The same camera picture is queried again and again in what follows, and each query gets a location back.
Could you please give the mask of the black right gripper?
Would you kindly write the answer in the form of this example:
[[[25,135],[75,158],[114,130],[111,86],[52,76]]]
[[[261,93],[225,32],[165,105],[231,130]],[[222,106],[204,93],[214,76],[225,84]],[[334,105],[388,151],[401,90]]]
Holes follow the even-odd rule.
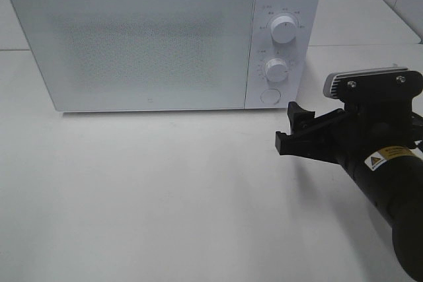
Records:
[[[319,117],[289,102],[287,115],[294,133],[276,132],[279,155],[340,166],[418,166],[412,99],[347,104]]]

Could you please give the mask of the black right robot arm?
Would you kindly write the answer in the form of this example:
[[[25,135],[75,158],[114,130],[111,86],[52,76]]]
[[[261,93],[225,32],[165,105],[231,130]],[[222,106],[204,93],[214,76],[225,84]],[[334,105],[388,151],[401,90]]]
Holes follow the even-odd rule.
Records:
[[[276,132],[280,155],[340,165],[391,227],[404,271],[422,280],[422,118],[411,100],[345,105],[317,117],[288,104],[291,133]]]

